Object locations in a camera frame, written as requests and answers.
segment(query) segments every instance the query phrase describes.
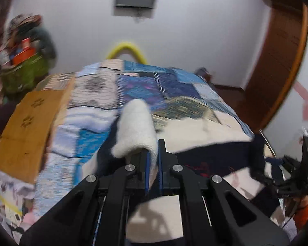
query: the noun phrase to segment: yellow pipe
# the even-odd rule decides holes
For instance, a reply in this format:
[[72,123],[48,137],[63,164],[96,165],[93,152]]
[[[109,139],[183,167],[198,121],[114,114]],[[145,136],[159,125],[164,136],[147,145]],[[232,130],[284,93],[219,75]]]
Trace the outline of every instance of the yellow pipe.
[[118,44],[106,57],[106,59],[114,59],[117,54],[122,50],[129,50],[131,51],[133,57],[137,60],[138,63],[148,65],[147,60],[142,55],[138,47],[130,42],[121,42]]

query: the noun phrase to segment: wooden furniture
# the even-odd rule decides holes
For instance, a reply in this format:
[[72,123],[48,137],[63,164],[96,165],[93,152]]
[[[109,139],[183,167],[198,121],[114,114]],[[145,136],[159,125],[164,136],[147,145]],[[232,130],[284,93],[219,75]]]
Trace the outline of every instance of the wooden furniture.
[[258,117],[249,123],[254,131],[266,127],[291,88],[306,46],[308,9],[301,0],[271,0],[271,20],[258,63],[245,89],[242,119]]

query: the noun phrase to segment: orange container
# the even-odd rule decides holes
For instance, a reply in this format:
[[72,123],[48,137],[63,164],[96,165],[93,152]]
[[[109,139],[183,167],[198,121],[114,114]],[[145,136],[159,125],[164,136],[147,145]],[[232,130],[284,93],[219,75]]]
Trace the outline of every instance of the orange container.
[[20,52],[12,59],[12,63],[13,65],[18,65],[21,62],[25,61],[27,58],[30,58],[32,55],[35,55],[35,48],[30,48],[23,52]]

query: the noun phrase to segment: green basket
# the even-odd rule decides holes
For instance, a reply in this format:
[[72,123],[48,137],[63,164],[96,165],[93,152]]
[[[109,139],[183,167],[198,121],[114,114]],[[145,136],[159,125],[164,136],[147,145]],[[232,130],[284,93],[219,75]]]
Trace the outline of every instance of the green basket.
[[36,53],[21,64],[1,70],[0,78],[5,94],[16,94],[32,90],[49,71],[49,63],[41,54]]

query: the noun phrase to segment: cardboard box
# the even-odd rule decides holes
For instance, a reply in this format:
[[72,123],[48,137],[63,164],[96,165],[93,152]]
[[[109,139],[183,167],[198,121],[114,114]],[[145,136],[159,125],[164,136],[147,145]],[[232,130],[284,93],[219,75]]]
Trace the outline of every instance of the cardboard box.
[[9,119],[0,141],[0,170],[35,183],[53,119],[64,91],[29,92]]

